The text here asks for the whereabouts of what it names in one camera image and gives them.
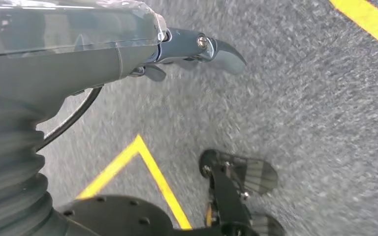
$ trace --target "transparent plastic cover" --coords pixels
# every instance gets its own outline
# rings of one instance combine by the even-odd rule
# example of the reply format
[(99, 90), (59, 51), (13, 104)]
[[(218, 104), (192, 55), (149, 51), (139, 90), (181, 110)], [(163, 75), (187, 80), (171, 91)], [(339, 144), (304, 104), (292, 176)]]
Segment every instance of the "transparent plastic cover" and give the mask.
[(0, 0), (0, 55), (159, 44), (166, 22), (133, 0)]

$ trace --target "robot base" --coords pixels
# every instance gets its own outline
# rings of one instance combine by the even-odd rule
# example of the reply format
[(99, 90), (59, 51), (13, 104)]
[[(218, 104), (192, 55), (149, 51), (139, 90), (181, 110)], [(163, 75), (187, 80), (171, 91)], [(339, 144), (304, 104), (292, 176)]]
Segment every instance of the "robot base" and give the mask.
[(206, 150), (199, 160), (202, 175), (210, 180), (206, 227), (174, 229), (158, 206), (129, 196), (97, 196), (73, 202), (63, 214), (100, 236), (283, 236), (273, 217), (250, 214), (243, 200), (246, 189), (259, 194), (277, 185), (276, 171), (267, 163)]

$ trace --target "black cable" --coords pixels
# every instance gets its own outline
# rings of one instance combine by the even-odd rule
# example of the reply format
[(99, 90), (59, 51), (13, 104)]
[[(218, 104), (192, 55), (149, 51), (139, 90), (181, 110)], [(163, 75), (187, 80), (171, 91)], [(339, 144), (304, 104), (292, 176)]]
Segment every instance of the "black cable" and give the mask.
[(45, 146), (49, 145), (52, 141), (58, 138), (61, 134), (63, 134), (66, 130), (68, 130), (83, 114), (89, 109), (95, 99), (98, 97), (102, 87), (93, 88), (86, 99), (80, 104), (80, 106), (66, 119), (64, 120), (58, 127), (53, 129), (50, 133), (48, 133), (44, 137), (44, 141), (42, 144), (37, 146), (37, 152), (43, 149)]

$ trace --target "screw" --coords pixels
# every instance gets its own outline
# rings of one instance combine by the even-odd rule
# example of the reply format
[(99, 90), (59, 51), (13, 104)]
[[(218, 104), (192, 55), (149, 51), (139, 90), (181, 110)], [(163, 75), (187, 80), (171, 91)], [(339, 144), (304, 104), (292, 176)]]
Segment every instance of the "screw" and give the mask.
[(205, 49), (208, 46), (208, 40), (205, 36), (199, 35), (197, 40), (198, 46), (202, 49)]
[(209, 173), (211, 171), (211, 169), (209, 168), (209, 166), (203, 166), (202, 167), (202, 170), (205, 172), (205, 173)]
[(247, 200), (250, 197), (250, 195), (248, 192), (244, 192), (240, 193), (240, 197), (242, 197), (244, 200)]

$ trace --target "yellow floor marking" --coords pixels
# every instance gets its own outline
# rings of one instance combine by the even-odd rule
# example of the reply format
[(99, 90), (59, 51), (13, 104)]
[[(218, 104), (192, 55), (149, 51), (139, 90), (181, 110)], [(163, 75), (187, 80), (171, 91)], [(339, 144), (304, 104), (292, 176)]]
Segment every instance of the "yellow floor marking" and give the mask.
[(378, 40), (378, 9), (366, 0), (330, 0), (343, 14)]
[(169, 205), (172, 213), (174, 214), (177, 222), (181, 229), (191, 229), (188, 218), (182, 210), (179, 202), (177, 201), (175, 195), (170, 189), (169, 184), (161, 173), (160, 169), (150, 151), (148, 150), (146, 144), (140, 135), (138, 135), (135, 140), (123, 151), (121, 152), (106, 168), (103, 170), (93, 182), (86, 187), (77, 197), (78, 199), (90, 198), (96, 195), (102, 188), (104, 188), (108, 182), (119, 172), (121, 169), (127, 165), (131, 159), (140, 154), (143, 158), (144, 163), (147, 165), (150, 173), (152, 174), (154, 180), (156, 181), (161, 193), (164, 196), (167, 204)]

